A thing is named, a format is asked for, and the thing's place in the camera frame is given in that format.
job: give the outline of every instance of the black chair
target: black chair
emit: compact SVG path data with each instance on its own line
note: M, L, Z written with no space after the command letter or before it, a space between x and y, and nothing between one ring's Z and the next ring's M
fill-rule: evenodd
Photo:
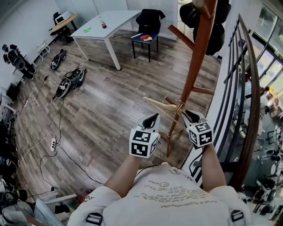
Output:
M161 28L161 20L165 17L162 11L155 9L143 9L142 12L137 16L136 22L139 24L138 32L131 37L133 54L136 58L134 50L134 42L140 42L143 48L143 43L148 44L148 56L150 62L150 44L156 39L157 52L158 52L158 36ZM149 35L152 40L144 41L141 36Z
M58 16L60 16L60 15L61 15L61 14L58 13L58 12L56 12L56 13L53 14L53 21L54 21L55 25L57 25L57 22L56 22L55 19L56 19ZM67 35L71 35L70 29L69 29L67 26L62 27L62 28L60 28L59 30L57 30L57 31L55 31L55 32L51 32L50 35L51 35L51 36L54 36L54 35L56 35L56 34L59 36L60 39L61 39L61 36L63 35L63 36L65 37L65 39L66 39L67 42L71 41L70 38L67 36Z

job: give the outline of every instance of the chair leg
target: chair leg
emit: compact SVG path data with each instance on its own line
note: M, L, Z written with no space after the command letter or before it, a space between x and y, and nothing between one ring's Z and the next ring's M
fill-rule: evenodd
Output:
M150 44L148 44L149 45L149 62L150 62Z
M136 59L136 53L135 53L135 51L134 51L134 41L132 41L132 46L133 46L134 59Z
M156 38L157 52L158 52L158 37Z

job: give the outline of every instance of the power strip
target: power strip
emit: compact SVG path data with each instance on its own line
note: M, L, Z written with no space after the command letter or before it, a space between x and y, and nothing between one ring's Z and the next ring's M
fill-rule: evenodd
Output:
M53 138L50 146L50 151L55 151L56 139Z

